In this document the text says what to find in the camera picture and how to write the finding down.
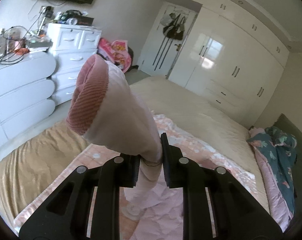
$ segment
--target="green headboard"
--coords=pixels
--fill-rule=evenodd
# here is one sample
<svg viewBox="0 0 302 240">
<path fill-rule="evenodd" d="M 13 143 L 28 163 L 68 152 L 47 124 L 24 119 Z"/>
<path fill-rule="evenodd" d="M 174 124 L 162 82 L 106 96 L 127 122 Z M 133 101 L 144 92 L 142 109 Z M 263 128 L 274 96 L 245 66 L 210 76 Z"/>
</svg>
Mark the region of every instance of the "green headboard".
<svg viewBox="0 0 302 240">
<path fill-rule="evenodd" d="M 294 135 L 297 139 L 297 162 L 292 169 L 292 175 L 297 194 L 295 214 L 300 215 L 302 212 L 302 132 L 284 114 L 281 114 L 274 125 L 282 131 Z"/>
</svg>

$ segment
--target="wardrobe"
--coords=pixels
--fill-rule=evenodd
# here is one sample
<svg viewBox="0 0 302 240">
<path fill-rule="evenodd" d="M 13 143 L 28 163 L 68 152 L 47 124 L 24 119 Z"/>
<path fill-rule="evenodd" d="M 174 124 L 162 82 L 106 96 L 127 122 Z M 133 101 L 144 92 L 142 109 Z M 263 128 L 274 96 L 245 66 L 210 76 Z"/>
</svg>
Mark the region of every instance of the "wardrobe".
<svg viewBox="0 0 302 240">
<path fill-rule="evenodd" d="M 174 1 L 193 1 L 201 9 L 168 79 L 250 127 L 272 97 L 288 49 L 230 0 Z"/>
</svg>

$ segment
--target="white wall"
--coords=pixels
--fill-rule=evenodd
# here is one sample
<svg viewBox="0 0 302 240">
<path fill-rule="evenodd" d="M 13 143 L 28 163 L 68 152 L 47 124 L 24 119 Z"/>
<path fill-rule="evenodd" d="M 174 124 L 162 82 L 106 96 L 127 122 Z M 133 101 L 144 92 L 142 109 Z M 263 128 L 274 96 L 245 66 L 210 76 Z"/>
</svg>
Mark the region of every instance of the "white wall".
<svg viewBox="0 0 302 240">
<path fill-rule="evenodd" d="M 302 132 L 302 53 L 289 54 L 281 80 L 255 126 L 271 126 L 281 113 Z"/>
<path fill-rule="evenodd" d="M 92 5 L 67 2 L 55 7 L 55 13 L 69 9 L 87 11 L 89 17 L 94 17 L 93 25 L 102 30 L 103 37 L 111 41 L 129 41 L 135 54 L 135 64 L 162 4 L 162 0 L 95 0 Z M 42 5 L 50 4 L 47 0 L 1 0 L 0 29 L 14 25 L 28 29 L 36 20 L 36 15 L 39 15 Z"/>
</svg>

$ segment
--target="beige bed sheet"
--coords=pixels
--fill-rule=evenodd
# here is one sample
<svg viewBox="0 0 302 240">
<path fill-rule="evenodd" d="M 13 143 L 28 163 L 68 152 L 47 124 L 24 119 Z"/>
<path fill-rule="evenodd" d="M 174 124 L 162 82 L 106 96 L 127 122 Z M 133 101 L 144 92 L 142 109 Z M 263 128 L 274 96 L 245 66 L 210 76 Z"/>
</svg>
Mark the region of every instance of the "beige bed sheet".
<svg viewBox="0 0 302 240">
<path fill-rule="evenodd" d="M 146 78 L 131 85 L 131 89 L 155 114 L 166 115 L 178 127 L 253 173 L 259 201 L 269 212 L 262 176 L 246 143 L 249 136 L 246 128 L 202 97 L 162 77 Z M 4 158 L 0 162 L 0 213 L 7 222 L 12 225 L 13 219 L 88 145 L 61 121 Z"/>
</svg>

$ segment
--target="silver rivet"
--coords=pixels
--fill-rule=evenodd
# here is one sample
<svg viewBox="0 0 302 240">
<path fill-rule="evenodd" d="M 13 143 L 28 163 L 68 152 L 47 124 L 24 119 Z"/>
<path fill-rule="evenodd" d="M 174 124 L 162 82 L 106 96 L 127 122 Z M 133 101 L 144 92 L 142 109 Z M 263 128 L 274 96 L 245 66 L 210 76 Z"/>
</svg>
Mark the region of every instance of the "silver rivet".
<svg viewBox="0 0 302 240">
<path fill-rule="evenodd" d="M 224 167 L 217 167 L 216 171 L 219 174 L 225 174 L 226 173 L 226 169 Z"/>
<path fill-rule="evenodd" d="M 78 173 L 84 173 L 87 170 L 87 168 L 85 166 L 80 166 L 76 169 L 76 171 Z"/>
<path fill-rule="evenodd" d="M 179 162 L 182 163 L 182 164 L 187 164 L 189 162 L 189 159 L 185 158 L 185 157 L 182 157 L 182 158 L 179 159 Z"/>
<path fill-rule="evenodd" d="M 121 163 L 123 161 L 124 161 L 124 159 L 122 157 L 120 157 L 120 156 L 114 158 L 114 162 L 115 163 Z"/>
</svg>

